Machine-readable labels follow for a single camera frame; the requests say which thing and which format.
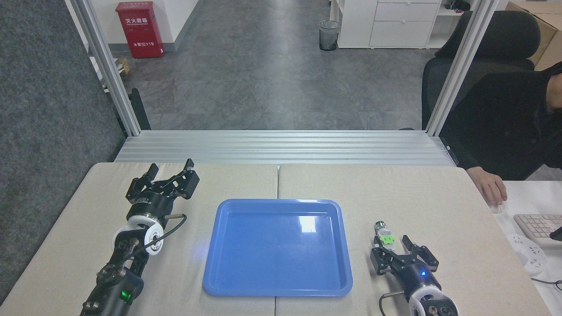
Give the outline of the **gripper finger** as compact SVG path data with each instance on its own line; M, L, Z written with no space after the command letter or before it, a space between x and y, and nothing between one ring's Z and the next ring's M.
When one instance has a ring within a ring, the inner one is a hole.
M383 276L387 272L399 272L405 267L409 254L397 254L385 248L378 236L374 237L373 242L374 247L371 249L371 262L378 276Z
M193 170L194 162L188 159L181 172L167 180L155 182L155 192L166 198L184 198L189 200L199 183L199 176Z
M156 177L158 171L158 166L155 163L152 163L148 171L140 178L133 178L128 192L126 193L126 199L136 199L143 190L151 190L153 187L152 181Z
M427 246L413 243L407 235L402 236L402 244L413 259L420 259L431 272L436 272L439 262Z

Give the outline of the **person's hand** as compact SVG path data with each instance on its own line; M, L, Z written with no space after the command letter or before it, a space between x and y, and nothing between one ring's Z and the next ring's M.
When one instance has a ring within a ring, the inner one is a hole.
M469 168L466 172L489 206L499 206L507 201L507 188L498 175L486 172L479 166Z

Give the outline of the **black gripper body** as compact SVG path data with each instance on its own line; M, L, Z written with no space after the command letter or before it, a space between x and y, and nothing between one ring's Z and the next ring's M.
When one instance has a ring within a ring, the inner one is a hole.
M422 262L409 264L398 270L397 280L404 291L406 300L409 300L415 291L425 286L442 289L427 264Z
M144 215L152 216L158 221L166 221L164 217L171 214L174 199L156 192L141 192L129 200L132 206L128 212L128 219L135 215Z

